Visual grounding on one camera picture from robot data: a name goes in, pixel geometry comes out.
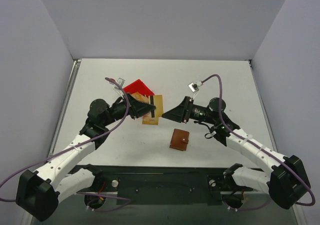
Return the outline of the gold card with chip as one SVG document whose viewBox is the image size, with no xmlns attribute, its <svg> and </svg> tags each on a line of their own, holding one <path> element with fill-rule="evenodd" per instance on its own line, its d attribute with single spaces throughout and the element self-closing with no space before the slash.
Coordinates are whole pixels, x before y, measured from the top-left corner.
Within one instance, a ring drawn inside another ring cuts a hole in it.
<svg viewBox="0 0 320 225">
<path fill-rule="evenodd" d="M 159 118 L 158 117 L 144 116 L 142 118 L 142 124 L 143 125 L 158 125 L 159 124 Z"/>
</svg>

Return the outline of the gold card magnetic stripe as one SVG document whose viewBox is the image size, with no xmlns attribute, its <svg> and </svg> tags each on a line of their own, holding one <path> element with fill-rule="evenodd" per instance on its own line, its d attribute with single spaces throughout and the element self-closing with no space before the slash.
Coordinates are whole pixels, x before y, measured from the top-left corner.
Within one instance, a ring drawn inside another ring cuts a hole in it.
<svg viewBox="0 0 320 225">
<path fill-rule="evenodd" d="M 149 96 L 149 103 L 155 106 L 155 110 L 150 112 L 152 118 L 159 118 L 164 113 L 163 107 L 163 96 L 162 95 L 151 95 Z"/>
</svg>

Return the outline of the brown leather card holder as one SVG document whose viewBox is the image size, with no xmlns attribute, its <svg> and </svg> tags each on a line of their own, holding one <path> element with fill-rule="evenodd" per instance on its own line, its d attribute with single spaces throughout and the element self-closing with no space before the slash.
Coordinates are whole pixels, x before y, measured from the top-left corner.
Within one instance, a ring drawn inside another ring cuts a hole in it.
<svg viewBox="0 0 320 225">
<path fill-rule="evenodd" d="M 179 151 L 186 151 L 189 143 L 189 136 L 189 131 L 175 128 L 173 130 L 169 147 Z"/>
</svg>

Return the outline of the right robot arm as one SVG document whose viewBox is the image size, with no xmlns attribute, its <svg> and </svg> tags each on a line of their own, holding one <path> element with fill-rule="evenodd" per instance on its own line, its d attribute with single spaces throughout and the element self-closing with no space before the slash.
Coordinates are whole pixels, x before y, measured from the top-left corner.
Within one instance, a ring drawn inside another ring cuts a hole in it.
<svg viewBox="0 0 320 225">
<path fill-rule="evenodd" d="M 291 157 L 265 147 L 253 139 L 225 114 L 226 103 L 217 97 L 208 106 L 194 104 L 186 96 L 176 107 L 162 114 L 162 118 L 177 123 L 193 120 L 206 126 L 207 139 L 214 138 L 225 147 L 237 151 L 254 163 L 258 169 L 235 163 L 223 172 L 224 186 L 237 191 L 251 188 L 264 192 L 281 208 L 288 210 L 306 194 L 311 192 L 303 162 L 295 155 Z"/>
</svg>

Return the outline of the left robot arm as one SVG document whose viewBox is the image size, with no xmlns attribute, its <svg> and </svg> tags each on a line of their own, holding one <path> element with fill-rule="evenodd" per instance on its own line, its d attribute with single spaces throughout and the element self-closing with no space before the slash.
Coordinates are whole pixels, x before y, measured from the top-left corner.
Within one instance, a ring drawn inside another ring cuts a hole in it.
<svg viewBox="0 0 320 225">
<path fill-rule="evenodd" d="M 27 169 L 20 175 L 16 204 L 43 222 L 69 196 L 85 188 L 99 190 L 103 185 L 101 172 L 82 168 L 70 177 L 67 174 L 105 142 L 110 132 L 108 125 L 122 122 L 127 116 L 140 118 L 155 109 L 155 105 L 139 101 L 129 93 L 112 105 L 95 99 L 89 106 L 84 127 L 74 140 L 43 166 L 35 171 Z"/>
</svg>

